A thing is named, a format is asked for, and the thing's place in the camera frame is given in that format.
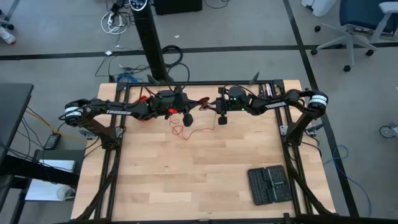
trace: chair base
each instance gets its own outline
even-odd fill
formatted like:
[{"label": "chair base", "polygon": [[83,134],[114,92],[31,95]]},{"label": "chair base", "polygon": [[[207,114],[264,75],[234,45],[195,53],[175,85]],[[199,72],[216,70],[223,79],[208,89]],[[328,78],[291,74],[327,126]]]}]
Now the chair base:
[{"label": "chair base", "polygon": [[372,50],[371,54],[369,53],[370,51],[367,53],[368,56],[371,56],[373,54],[373,52],[375,52],[377,50],[377,48],[375,46],[360,40],[357,36],[349,33],[348,31],[342,31],[336,27],[329,26],[328,24],[322,24],[322,27],[329,28],[330,30],[332,30],[334,33],[340,35],[341,37],[339,37],[335,40],[329,41],[325,44],[319,45],[317,47],[317,50],[324,49],[324,48],[327,48],[327,47],[330,47],[330,46],[336,45],[336,44],[344,44],[348,50],[349,62],[350,62],[351,66],[355,65],[354,44],[358,44],[359,46],[362,46],[364,48]]}]

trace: blue office chair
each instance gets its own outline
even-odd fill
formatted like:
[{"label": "blue office chair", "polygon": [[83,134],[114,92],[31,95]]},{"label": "blue office chair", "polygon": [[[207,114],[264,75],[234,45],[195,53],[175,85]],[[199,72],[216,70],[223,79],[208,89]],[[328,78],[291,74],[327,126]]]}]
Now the blue office chair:
[{"label": "blue office chair", "polygon": [[[360,40],[356,34],[365,35],[370,42],[377,39],[398,40],[398,0],[341,0],[340,3],[340,24],[346,30],[340,30],[327,24],[341,37],[320,45],[312,50],[311,54],[316,55],[318,50],[326,47],[342,44],[348,49],[351,66],[355,65],[354,44],[370,49],[366,52],[367,56],[373,55],[377,48],[370,43]],[[315,27],[315,32],[321,30],[320,26]],[[345,72],[351,70],[350,65],[344,67]]]}]

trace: white sticker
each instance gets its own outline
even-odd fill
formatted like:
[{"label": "white sticker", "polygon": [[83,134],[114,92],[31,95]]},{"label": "white sticker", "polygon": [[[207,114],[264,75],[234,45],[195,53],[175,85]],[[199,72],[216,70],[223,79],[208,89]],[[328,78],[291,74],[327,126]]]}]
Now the white sticker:
[{"label": "white sticker", "polygon": [[309,102],[309,104],[310,104],[310,103],[321,103],[321,104],[323,104],[323,105],[325,105],[325,106],[328,106],[328,104],[326,103],[326,101],[320,100],[320,99],[311,99],[310,102]]},{"label": "white sticker", "polygon": [[79,109],[79,110],[78,109],[79,109],[79,107],[77,107],[77,106],[72,106],[72,107],[65,109],[65,113],[66,113],[65,117],[73,116],[73,115],[81,116],[81,112],[83,112],[83,109]]},{"label": "white sticker", "polygon": [[327,100],[326,97],[321,96],[321,95],[312,96],[312,99],[321,99],[321,100],[323,100],[323,101],[326,101],[326,100]]}]

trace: black desk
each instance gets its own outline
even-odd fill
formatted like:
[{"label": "black desk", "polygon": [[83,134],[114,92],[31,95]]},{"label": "black desk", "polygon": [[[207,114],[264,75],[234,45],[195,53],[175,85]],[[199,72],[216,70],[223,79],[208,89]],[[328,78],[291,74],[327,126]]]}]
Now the black desk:
[{"label": "black desk", "polygon": [[[27,108],[32,90],[32,84],[0,83],[0,211],[10,188],[22,190],[11,223],[17,223],[19,221],[30,179],[40,179],[44,181],[49,181],[50,179],[52,182],[71,186],[77,186],[79,180],[79,175],[76,174],[76,172],[69,173],[63,170],[46,167],[46,173],[41,164],[7,155],[8,148],[11,146],[18,125]],[[77,154],[81,154],[82,158],[84,152],[80,151]],[[67,157],[68,156],[62,156],[63,159],[70,159]]]}]

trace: black box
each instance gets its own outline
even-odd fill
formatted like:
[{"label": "black box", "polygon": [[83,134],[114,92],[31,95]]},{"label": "black box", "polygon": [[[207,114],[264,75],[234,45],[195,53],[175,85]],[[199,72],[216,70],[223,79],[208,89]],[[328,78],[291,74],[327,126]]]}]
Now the black box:
[{"label": "black box", "polygon": [[202,0],[154,0],[156,14],[166,15],[202,10]]}]

